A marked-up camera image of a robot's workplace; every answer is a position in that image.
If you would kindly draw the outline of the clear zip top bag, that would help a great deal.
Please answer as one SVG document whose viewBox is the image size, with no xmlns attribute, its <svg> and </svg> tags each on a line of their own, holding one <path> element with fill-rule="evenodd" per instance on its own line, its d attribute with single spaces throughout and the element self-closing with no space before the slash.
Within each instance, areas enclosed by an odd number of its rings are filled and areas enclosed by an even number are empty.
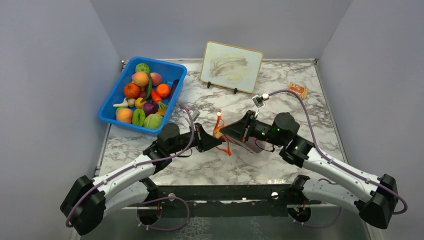
<svg viewBox="0 0 424 240">
<path fill-rule="evenodd" d="M 232 155 L 231 144 L 243 147 L 251 153 L 260 153 L 264 151 L 265 145 L 263 141 L 257 140 L 255 137 L 246 136 L 246 127 L 244 127 L 244 114 L 220 110 L 217 112 L 216 124 L 214 126 L 212 136 L 223 143 L 225 147 L 216 146 L 215 148 Z"/>
</svg>

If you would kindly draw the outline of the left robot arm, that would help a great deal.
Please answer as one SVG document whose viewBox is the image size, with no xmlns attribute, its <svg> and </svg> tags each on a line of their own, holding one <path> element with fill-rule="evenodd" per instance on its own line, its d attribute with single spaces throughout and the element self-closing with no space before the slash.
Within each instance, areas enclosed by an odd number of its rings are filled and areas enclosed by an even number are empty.
<svg viewBox="0 0 424 240">
<path fill-rule="evenodd" d="M 83 175 L 75 180 L 59 209 L 65 225 L 83 236 L 94 230 L 107 213 L 134 203 L 152 205 L 157 191 L 141 182 L 166 168 L 173 158 L 196 148 L 202 153 L 222 144 L 195 123 L 190 131 L 180 133 L 175 123 L 162 127 L 157 139 L 142 155 L 106 175 L 93 179 Z"/>
</svg>

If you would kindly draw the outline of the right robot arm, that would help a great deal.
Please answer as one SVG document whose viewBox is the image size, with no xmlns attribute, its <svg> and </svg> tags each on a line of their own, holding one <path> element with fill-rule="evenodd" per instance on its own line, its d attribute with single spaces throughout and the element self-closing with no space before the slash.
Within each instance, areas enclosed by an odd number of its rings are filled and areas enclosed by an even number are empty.
<svg viewBox="0 0 424 240">
<path fill-rule="evenodd" d="M 241 119 L 214 130 L 227 139 L 246 143 L 259 140 L 281 147 L 284 161 L 328 178 L 335 184 L 299 176 L 288 190 L 289 199 L 321 201 L 357 213 L 369 225 L 387 229 L 399 201 L 397 182 L 388 175 L 377 176 L 354 168 L 323 152 L 315 143 L 299 136 L 300 125 L 288 112 L 278 113 L 272 124 L 255 118 L 249 110 Z"/>
</svg>

